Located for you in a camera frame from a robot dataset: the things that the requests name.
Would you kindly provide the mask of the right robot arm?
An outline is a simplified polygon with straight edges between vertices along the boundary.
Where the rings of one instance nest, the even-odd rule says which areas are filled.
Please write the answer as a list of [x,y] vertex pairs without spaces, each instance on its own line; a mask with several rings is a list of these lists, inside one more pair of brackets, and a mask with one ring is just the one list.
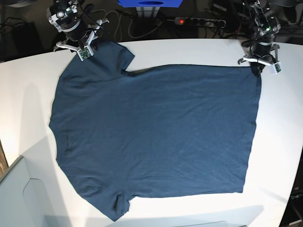
[[98,39],[98,31],[104,30],[102,25],[109,22],[106,18],[93,20],[89,14],[94,6],[83,7],[83,3],[83,0],[54,0],[47,10],[49,23],[65,34],[65,39],[58,41],[53,50],[76,52],[82,61],[94,55],[92,43]]

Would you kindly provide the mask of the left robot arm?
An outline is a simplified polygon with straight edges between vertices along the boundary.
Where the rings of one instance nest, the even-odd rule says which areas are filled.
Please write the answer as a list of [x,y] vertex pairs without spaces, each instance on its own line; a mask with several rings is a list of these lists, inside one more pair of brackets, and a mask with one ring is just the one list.
[[247,51],[238,64],[248,62],[256,77],[261,75],[265,67],[269,67],[271,74],[278,74],[281,71],[278,60],[280,46],[274,44],[274,38],[281,26],[277,18],[269,6],[263,8],[258,0],[244,0],[243,5],[249,12],[253,34],[250,40],[241,43]]

